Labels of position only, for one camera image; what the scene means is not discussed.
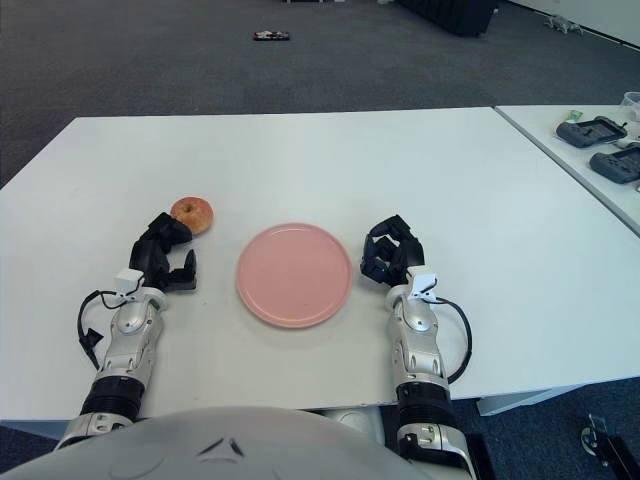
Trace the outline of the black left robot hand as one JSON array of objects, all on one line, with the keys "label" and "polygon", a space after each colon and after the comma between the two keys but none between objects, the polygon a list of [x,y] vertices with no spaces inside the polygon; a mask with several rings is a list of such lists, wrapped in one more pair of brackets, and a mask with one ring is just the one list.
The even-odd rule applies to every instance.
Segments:
[{"label": "black left robot hand", "polygon": [[145,287],[164,293],[195,290],[197,261],[194,250],[188,251],[181,268],[171,270],[167,258],[174,246],[192,239],[192,232],[185,224],[162,212],[134,243],[129,268],[143,273]]}]

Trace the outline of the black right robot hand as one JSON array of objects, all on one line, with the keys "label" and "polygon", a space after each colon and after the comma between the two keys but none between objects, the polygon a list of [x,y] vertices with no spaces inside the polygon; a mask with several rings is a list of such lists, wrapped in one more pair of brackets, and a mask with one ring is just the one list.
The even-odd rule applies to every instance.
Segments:
[{"label": "black right robot hand", "polygon": [[360,272],[377,283],[407,284],[408,269],[424,265],[423,247],[399,215],[378,223],[365,237]]}]

